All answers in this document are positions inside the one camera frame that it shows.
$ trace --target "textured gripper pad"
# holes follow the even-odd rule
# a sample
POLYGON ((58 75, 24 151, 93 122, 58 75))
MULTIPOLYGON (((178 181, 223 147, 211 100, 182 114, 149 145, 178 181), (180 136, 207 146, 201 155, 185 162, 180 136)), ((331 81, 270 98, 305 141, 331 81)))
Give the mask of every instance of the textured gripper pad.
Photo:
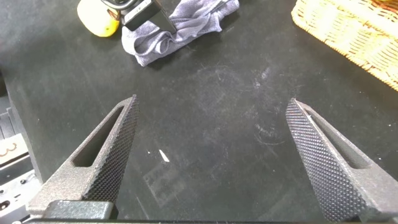
POLYGON ((287 107, 286 119, 325 218, 338 222, 360 214, 366 202, 295 99, 287 107))
POLYGON ((83 195, 85 200, 116 202, 137 126, 138 99, 133 96, 126 106, 126 114, 113 136, 109 153, 104 163, 96 168, 94 179, 83 195))

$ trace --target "black table surface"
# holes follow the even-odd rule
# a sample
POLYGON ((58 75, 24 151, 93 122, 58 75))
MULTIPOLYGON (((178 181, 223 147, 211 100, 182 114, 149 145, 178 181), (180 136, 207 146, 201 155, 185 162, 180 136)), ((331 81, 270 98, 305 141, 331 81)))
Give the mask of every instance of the black table surface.
MULTIPOLYGON (((171 13, 178 1, 162 3, 171 13)), ((144 68, 120 31, 89 33, 77 4, 0 8, 1 69, 44 181, 133 94, 122 219, 323 220, 285 121, 292 97, 398 179, 398 94, 298 28, 295 1, 241 0, 223 32, 144 68)))

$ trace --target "gray cloth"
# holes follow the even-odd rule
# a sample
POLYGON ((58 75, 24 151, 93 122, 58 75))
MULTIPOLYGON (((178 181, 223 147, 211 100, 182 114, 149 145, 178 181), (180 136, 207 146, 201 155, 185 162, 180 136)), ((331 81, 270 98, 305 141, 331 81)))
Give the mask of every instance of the gray cloth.
POLYGON ((123 27, 123 48, 134 55, 140 65, 146 66, 203 34, 221 32, 220 20, 237 9, 238 0, 181 0, 169 17, 177 28, 175 34, 162 31, 149 21, 135 31, 123 27))

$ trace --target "yellow ball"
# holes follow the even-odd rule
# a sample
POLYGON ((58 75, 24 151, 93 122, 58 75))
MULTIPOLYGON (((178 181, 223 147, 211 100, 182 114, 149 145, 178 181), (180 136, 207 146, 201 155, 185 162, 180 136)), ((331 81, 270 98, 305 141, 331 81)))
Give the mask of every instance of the yellow ball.
POLYGON ((85 27, 98 37, 109 37, 119 27, 119 12, 101 0, 81 0, 77 14, 85 27))

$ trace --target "woven basket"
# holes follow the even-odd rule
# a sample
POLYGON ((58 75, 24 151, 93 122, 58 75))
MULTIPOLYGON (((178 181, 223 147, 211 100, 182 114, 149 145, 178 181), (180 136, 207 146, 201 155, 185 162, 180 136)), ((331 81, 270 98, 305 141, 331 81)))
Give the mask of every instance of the woven basket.
POLYGON ((292 17, 398 91, 398 0, 298 0, 292 17))

